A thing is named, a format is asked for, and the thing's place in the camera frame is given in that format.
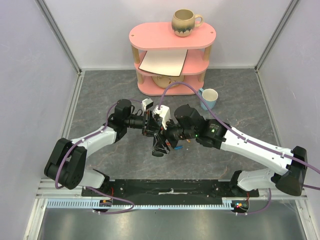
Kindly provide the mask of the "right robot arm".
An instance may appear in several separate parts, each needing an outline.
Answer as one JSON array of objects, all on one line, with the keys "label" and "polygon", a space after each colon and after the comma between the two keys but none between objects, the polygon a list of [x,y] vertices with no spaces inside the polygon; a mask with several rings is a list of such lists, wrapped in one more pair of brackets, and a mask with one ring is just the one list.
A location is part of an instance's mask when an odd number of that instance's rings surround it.
[{"label": "right robot arm", "polygon": [[153,114],[161,126],[162,141],[168,141],[172,148],[181,140],[194,139],[204,147],[236,153],[265,166],[235,171],[229,184],[233,196],[273,187],[291,196],[301,195],[307,171],[307,151],[303,147],[283,148],[252,138],[225,122],[204,119],[188,104],[175,110],[178,123],[171,119],[167,106],[156,106]]}]

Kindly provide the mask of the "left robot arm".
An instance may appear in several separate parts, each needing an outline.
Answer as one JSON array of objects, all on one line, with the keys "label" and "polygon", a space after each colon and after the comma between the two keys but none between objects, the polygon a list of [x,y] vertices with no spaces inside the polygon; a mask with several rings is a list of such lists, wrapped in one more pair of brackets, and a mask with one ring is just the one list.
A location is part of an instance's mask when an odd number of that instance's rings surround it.
[{"label": "left robot arm", "polygon": [[142,113],[134,113],[129,99],[121,99],[107,112],[106,122],[97,130],[72,140],[59,139],[44,168],[44,174],[54,180],[55,188],[74,189],[77,186],[91,187],[99,197],[110,191],[108,177],[98,170],[86,170],[86,160],[98,150],[123,138],[129,128],[139,129],[145,136],[153,136],[162,127],[167,109],[156,106],[146,98],[141,103]]}]

